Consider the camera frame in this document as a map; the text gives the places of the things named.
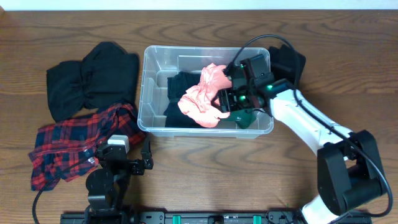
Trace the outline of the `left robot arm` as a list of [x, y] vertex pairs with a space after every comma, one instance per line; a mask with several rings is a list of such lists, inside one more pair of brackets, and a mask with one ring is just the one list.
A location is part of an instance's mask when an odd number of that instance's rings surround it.
[[113, 135], [97, 148], [95, 158], [100, 168], [86, 179], [89, 208], [85, 223], [139, 223], [132, 207], [123, 205], [133, 175], [153, 169], [150, 138], [146, 137], [140, 159], [128, 159], [130, 143], [127, 136]]

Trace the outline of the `salmon pink garment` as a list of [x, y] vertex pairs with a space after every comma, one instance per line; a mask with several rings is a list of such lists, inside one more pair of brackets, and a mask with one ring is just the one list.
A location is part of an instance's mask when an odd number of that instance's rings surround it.
[[177, 103], [180, 111], [204, 128], [214, 128], [230, 112], [221, 112], [212, 105], [219, 90], [231, 88], [232, 82], [224, 74], [226, 65], [211, 63], [201, 70], [200, 81], [186, 90]]

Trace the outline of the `black cloth with strap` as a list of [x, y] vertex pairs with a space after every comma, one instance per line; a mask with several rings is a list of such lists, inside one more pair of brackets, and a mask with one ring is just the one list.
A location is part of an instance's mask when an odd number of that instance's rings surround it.
[[297, 52], [299, 61], [299, 66], [297, 67], [295, 54], [287, 45], [283, 44], [279, 48], [271, 46], [268, 51], [270, 53], [271, 73], [274, 78], [272, 83], [286, 79], [293, 88], [297, 72], [299, 72], [298, 79], [300, 80], [301, 78], [307, 61], [306, 57]]

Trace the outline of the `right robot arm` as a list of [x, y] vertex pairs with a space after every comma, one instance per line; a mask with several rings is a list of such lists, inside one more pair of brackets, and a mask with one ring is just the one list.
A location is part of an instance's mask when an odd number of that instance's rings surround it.
[[263, 109], [289, 127], [317, 157], [318, 196], [304, 205], [294, 223], [370, 223], [357, 207], [391, 194], [375, 138], [354, 133], [313, 107], [286, 78], [276, 78], [263, 54], [224, 70], [230, 88], [218, 92], [220, 110]]

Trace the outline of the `red navy plaid shirt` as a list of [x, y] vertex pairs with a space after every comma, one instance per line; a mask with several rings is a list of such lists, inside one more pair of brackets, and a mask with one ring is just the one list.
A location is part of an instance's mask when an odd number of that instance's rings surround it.
[[62, 170], [94, 154], [96, 148], [114, 134], [126, 135], [130, 148], [144, 140], [145, 134], [137, 125], [135, 106], [116, 103], [93, 114], [39, 128], [34, 150], [29, 153], [31, 190], [39, 191], [47, 182], [50, 185], [46, 189], [52, 190], [61, 179], [69, 182], [95, 170], [99, 162], [91, 158], [56, 177]]

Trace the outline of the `black cloth with band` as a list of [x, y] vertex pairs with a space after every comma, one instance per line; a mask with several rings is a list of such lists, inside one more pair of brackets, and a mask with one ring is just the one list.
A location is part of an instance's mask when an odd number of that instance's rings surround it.
[[166, 128], [202, 128], [189, 116], [183, 114], [178, 107], [181, 97], [186, 94], [186, 90], [197, 85], [200, 75], [197, 73], [179, 72], [174, 77], [167, 79], [167, 97], [169, 105], [164, 111]]

